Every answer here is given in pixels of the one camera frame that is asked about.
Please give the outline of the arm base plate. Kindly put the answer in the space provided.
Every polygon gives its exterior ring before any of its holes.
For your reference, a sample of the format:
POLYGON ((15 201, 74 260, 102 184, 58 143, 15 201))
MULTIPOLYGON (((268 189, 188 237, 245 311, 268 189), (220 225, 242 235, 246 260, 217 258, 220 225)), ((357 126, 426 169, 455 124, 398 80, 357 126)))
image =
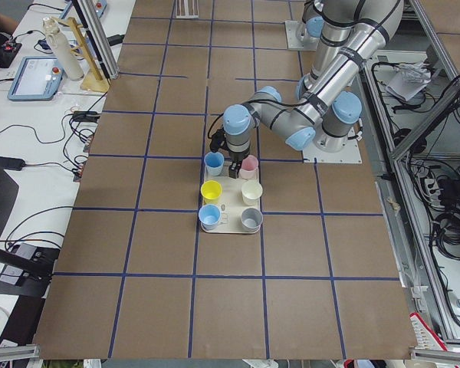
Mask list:
POLYGON ((324 26, 321 17, 302 21, 286 21, 284 23, 287 48, 292 51, 316 51, 324 26))
POLYGON ((361 118, 348 124, 334 115, 325 117, 312 143, 303 149, 303 160, 307 163, 361 164, 359 141, 362 131, 361 118))

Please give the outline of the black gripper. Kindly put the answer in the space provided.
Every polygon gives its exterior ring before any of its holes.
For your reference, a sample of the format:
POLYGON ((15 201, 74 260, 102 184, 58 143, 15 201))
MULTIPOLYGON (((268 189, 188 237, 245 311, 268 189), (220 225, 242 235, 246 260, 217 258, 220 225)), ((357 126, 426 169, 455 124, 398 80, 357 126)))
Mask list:
POLYGON ((227 149, 229 158, 231 159, 231 163, 228 167, 228 176, 232 179, 237 179, 239 175, 239 171, 242 167, 242 161, 247 158, 250 154, 250 149, 247 148, 241 152, 235 152, 231 149, 227 149))

